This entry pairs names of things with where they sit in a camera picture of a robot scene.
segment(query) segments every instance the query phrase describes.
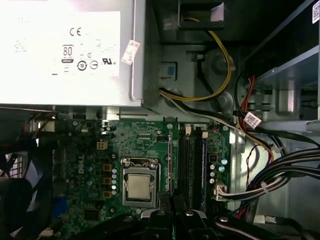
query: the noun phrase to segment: warning sticker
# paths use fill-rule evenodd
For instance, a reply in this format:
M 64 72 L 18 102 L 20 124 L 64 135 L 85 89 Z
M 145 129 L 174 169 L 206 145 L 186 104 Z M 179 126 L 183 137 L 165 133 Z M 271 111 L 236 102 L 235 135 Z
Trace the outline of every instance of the warning sticker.
M 317 1 L 312 7 L 312 24 L 320 19 L 320 1 Z
M 126 46 L 121 62 L 132 65 L 139 47 L 140 43 L 130 40 L 128 45 Z
M 253 129 L 255 129 L 262 122 L 260 118 L 251 112 L 248 112 L 245 115 L 244 121 Z

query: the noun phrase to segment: power supply unit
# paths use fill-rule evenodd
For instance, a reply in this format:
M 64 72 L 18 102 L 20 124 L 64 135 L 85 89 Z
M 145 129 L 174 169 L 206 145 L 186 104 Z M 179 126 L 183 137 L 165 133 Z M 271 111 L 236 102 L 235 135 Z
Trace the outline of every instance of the power supply unit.
M 152 108 L 151 0 L 0 0 L 1 104 Z

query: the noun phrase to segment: ram slot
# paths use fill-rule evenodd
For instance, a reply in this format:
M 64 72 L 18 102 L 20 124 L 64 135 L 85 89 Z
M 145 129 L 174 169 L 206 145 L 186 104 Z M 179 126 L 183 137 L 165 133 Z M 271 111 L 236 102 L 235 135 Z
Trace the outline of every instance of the ram slot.
M 191 209 L 200 210 L 202 201 L 202 136 L 201 132 L 195 132 L 193 137 L 193 156 L 192 163 L 192 188 L 191 188 Z
M 183 133 L 178 140 L 178 171 L 177 171 L 177 191 L 183 196 L 187 208 L 189 201 L 189 154 L 190 139 Z
M 202 139 L 201 146 L 201 204 L 200 210 L 206 212 L 206 187 L 207 187 L 207 164 L 208 164 L 208 140 Z

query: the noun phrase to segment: white wire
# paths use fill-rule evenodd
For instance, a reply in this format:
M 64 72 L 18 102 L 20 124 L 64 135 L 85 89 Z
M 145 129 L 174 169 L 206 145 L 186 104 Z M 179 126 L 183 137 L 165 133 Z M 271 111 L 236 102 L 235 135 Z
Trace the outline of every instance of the white wire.
M 164 95 L 163 93 L 160 93 L 163 97 L 165 97 L 166 99 L 168 99 L 170 102 L 172 102 L 178 109 L 180 109 L 182 112 L 184 112 L 185 114 L 189 114 L 189 115 L 194 115 L 200 118 L 207 118 L 207 119 L 212 119 L 214 121 L 217 121 L 223 125 L 226 125 L 227 127 L 234 129 L 234 130 L 238 130 L 240 131 L 238 128 L 236 128 L 235 126 L 232 126 L 228 123 L 226 123 L 225 121 L 221 120 L 220 118 L 214 117 L 214 116 L 209 116 L 209 115 L 204 115 L 204 114 L 198 114 L 195 112 L 191 112 L 188 110 L 183 109 L 181 106 L 179 106 L 179 104 L 177 104 L 174 100 L 172 100 L 171 98 L 167 97 L 166 95 Z
M 229 196 L 230 197 L 235 197 L 235 196 L 239 196 L 239 195 L 253 194 L 253 193 L 256 193 L 256 192 L 264 191 L 264 189 L 266 189 L 266 188 L 273 187 L 274 185 L 278 184 L 279 182 L 281 182 L 283 180 L 284 180 L 283 178 L 278 178 L 274 182 L 272 182 L 272 183 L 268 184 L 267 186 L 265 186 L 264 188 L 261 187 L 261 188 L 255 189 L 255 190 L 237 192 L 237 193 L 226 193 L 226 192 L 222 191 L 221 189 L 219 189 L 219 194 L 221 196 L 227 196 L 227 197 L 229 197 Z

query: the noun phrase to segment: cable tie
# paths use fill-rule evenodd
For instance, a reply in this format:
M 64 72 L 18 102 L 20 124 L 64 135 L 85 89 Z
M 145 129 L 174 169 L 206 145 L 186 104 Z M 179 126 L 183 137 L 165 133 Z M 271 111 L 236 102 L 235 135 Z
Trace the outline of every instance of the cable tie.
M 261 188 L 263 189 L 265 194 L 269 193 L 269 191 L 267 189 L 267 184 L 264 181 L 261 182 Z
M 235 66 L 230 66 L 228 69 L 229 69 L 230 71 L 235 71 L 235 70 L 236 70 L 236 67 L 235 67 Z
M 286 149 L 284 146 L 281 147 L 274 147 L 273 150 L 275 153 L 279 154 L 282 150 Z

